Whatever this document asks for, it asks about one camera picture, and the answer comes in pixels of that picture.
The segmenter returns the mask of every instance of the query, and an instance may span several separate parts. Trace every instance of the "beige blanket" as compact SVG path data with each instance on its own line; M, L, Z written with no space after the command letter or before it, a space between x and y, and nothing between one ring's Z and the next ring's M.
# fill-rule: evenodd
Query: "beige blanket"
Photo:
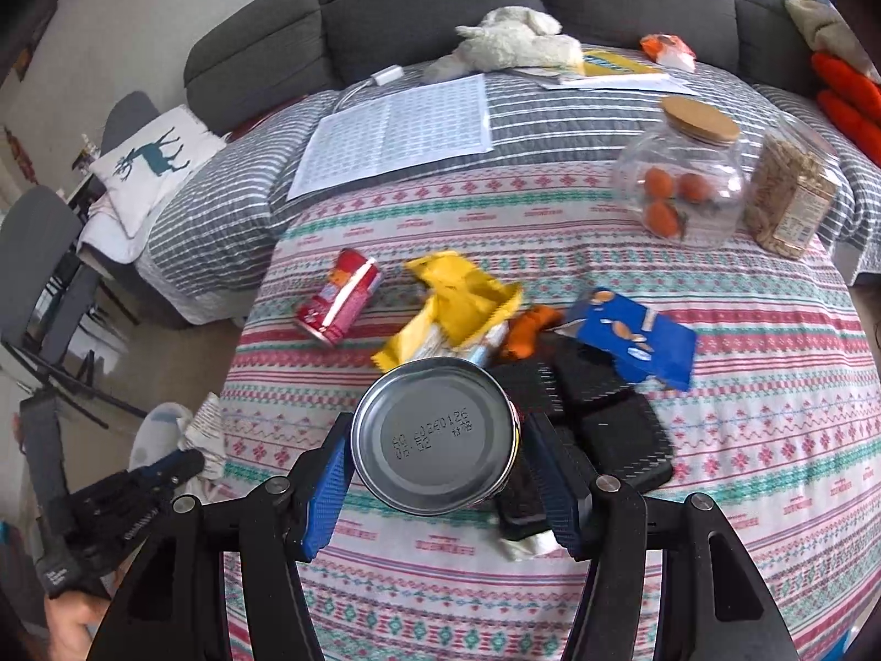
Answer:
M813 52L830 52L881 84L881 75L837 9L816 0L786 0L785 5Z

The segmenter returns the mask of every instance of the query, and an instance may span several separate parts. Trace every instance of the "metal bolt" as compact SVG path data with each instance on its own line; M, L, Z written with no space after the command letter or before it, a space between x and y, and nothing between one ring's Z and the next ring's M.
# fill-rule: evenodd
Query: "metal bolt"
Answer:
M195 500L188 494L184 494L175 500L175 502L171 506L171 509L175 510L175 512L177 512L178 514L187 514L187 512L191 512L194 507Z
M703 492L692 495L692 505L702 512L708 512L713 508L713 498Z
M266 491L269 494L283 494L290 486L291 483L286 476L271 476L266 480Z
M621 483L616 476L600 475L596 478L596 486L604 492L618 492L621 489Z

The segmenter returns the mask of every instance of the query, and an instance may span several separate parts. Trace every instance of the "barcode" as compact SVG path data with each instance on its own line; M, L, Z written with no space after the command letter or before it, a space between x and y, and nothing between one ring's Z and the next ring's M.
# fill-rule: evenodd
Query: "barcode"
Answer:
M811 240L813 233L814 231L810 226L802 226L801 231L798 236L796 236L796 243L799 244L799 246L804 246L804 244Z

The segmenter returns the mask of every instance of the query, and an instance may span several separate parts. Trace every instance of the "plastic jar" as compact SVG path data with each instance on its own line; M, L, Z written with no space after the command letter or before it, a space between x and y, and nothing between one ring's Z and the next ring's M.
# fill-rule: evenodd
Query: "plastic jar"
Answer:
M716 248L743 213L740 127L713 106L665 96L666 119L627 146L613 174L646 229L688 247Z
M765 130L746 226L764 249L798 259L844 183L831 144L799 118L781 113L776 126Z

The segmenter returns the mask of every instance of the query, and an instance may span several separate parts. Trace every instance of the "white plush toy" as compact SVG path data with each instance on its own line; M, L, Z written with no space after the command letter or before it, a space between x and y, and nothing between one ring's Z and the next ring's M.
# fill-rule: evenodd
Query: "white plush toy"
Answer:
M465 37L452 55L426 68L425 83L446 82L470 72L492 72L510 67L578 68L581 44L559 34L561 24L544 12L528 7L494 9L479 27L456 27Z

